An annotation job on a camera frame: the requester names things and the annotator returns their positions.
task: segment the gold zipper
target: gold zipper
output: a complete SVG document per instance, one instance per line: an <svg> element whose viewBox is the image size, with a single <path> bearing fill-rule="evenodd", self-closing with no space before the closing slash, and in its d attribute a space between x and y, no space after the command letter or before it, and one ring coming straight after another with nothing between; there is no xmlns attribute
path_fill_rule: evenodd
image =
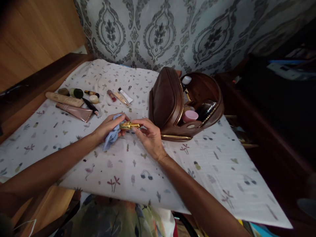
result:
<svg viewBox="0 0 316 237"><path fill-rule="evenodd" d="M198 127L202 127L207 121L208 119L212 116L212 114L216 111L217 107L218 107L219 103L217 103L216 107L213 109L213 111L206 117L206 119L204 119L204 121L202 122L202 124Z"/></svg>
<svg viewBox="0 0 316 237"><path fill-rule="evenodd" d="M162 137L170 137L170 138L192 139L191 137L177 136L177 135L167 135L167 134L162 134L161 136Z"/></svg>
<svg viewBox="0 0 316 237"><path fill-rule="evenodd" d="M184 105L182 106L182 110L181 110L181 113L180 113L180 117L176 123L176 125L178 125L178 123L180 122L181 120L181 117L182 117L182 114L183 114L183 110L184 110Z"/></svg>

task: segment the cosmetic bag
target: cosmetic bag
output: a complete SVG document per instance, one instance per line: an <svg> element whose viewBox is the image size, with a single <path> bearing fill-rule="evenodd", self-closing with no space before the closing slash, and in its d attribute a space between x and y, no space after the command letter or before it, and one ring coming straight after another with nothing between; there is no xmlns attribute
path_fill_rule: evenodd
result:
<svg viewBox="0 0 316 237"><path fill-rule="evenodd" d="M187 85L192 105L195 109L205 99L217 102L209 116L202 121L183 123L184 97L181 81L192 78ZM224 113L222 92L216 81L203 73L191 72L178 77L171 67L161 69L155 85L149 93L149 119L160 128L163 140L183 142L216 123Z"/></svg>

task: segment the gold lipstick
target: gold lipstick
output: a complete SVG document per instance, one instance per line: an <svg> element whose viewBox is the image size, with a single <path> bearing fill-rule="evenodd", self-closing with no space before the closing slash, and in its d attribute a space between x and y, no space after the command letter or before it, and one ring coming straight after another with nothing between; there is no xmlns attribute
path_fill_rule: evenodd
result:
<svg viewBox="0 0 316 237"><path fill-rule="evenodd" d="M130 121L128 122L123 122L123 123L120 123L119 124L119 128L120 129L123 129L123 130L130 130L132 129L133 127L134 128L140 128L142 125L139 124L139 123L131 123Z"/></svg>

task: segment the table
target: table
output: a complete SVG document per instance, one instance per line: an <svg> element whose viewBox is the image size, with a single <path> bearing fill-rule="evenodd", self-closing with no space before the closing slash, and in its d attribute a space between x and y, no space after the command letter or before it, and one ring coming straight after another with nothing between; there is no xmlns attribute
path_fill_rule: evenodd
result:
<svg viewBox="0 0 316 237"><path fill-rule="evenodd" d="M105 60L83 63L61 85L100 94L102 113L88 123L55 108L46 100L0 146L0 175L12 177L43 157L91 133L109 114L131 119L148 116L148 95L157 72L128 68ZM131 108L112 102L107 90L122 87L133 99ZM291 224L225 117L185 143L163 142L167 153L236 218L291 228ZM189 213L161 170L133 132L107 151L103 144L75 165L57 185Z"/></svg>

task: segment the damask wallpaper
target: damask wallpaper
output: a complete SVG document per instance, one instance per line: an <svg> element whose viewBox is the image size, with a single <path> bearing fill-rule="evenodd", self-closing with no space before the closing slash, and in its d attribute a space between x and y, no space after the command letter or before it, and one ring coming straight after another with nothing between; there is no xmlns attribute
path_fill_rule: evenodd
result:
<svg viewBox="0 0 316 237"><path fill-rule="evenodd" d="M96 58L159 71L228 71L316 17L315 0L74 0Z"/></svg>

